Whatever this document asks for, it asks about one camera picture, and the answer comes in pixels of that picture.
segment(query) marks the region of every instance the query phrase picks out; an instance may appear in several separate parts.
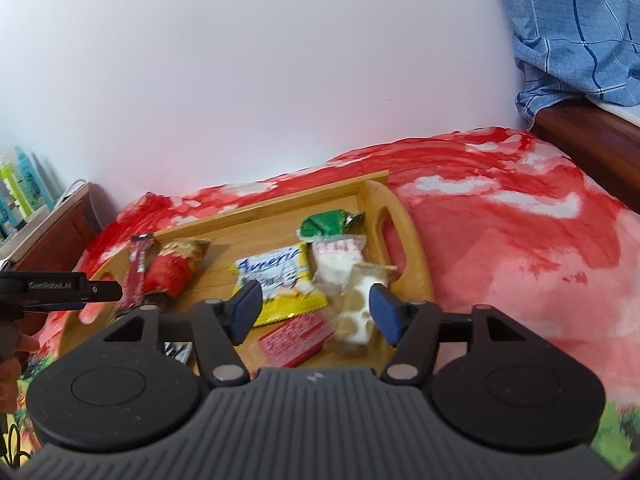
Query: metal screw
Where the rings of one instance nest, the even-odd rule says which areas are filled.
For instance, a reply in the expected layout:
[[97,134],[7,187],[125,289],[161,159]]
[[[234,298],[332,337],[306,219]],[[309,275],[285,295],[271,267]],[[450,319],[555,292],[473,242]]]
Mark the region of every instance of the metal screw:
[[418,368],[407,364],[391,365],[386,369],[386,374],[398,381],[410,381],[415,379],[419,373]]
[[244,375],[238,365],[220,365],[213,368],[213,377],[221,382],[235,381]]

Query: white wall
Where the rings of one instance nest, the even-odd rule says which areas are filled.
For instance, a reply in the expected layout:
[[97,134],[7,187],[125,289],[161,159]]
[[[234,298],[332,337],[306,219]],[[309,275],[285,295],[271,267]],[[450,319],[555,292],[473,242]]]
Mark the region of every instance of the white wall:
[[520,126],[520,86],[501,0],[0,0],[4,143],[118,207]]

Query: ribbed rubber surface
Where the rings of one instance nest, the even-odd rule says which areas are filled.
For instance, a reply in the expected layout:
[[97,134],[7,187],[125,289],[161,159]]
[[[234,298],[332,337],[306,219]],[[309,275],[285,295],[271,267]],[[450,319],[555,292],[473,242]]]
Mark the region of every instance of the ribbed rubber surface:
[[600,480],[587,446],[546,456],[488,450],[449,429],[415,388],[366,368],[262,370],[214,390],[183,428],[151,446],[85,455],[45,446],[32,480]]

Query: yellow snack bag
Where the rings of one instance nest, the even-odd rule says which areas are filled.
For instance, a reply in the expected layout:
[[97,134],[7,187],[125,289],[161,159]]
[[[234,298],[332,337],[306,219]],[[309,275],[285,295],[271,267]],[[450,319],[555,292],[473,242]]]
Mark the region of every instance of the yellow snack bag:
[[289,319],[327,305],[326,296],[311,284],[305,245],[295,244],[241,258],[231,266],[231,271],[238,276],[234,294],[249,280],[257,280],[262,286],[262,312],[254,326]]

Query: tray handle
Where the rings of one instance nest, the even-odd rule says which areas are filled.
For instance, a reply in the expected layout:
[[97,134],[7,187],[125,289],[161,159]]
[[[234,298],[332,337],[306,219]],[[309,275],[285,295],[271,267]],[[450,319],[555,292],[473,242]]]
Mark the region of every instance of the tray handle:
[[406,267],[402,275],[389,287],[404,301],[433,301],[433,285],[422,243],[409,213],[393,192],[384,184],[367,180],[358,193],[360,210],[365,214],[367,253],[369,259],[379,265],[391,263],[382,234],[382,224],[387,217],[398,232]]
[[[129,246],[122,248],[110,260],[108,260],[92,277],[92,280],[103,280],[106,277],[116,279],[121,284],[124,282],[124,276],[121,272],[112,272],[112,269],[128,269],[129,262]],[[113,319],[117,301],[109,301],[104,303],[98,316],[91,323],[83,323],[80,321],[78,310],[69,311],[65,324],[62,328],[60,336],[60,346],[58,348],[58,357],[71,352],[78,345],[84,343],[90,337],[96,335],[105,329],[109,321]]]

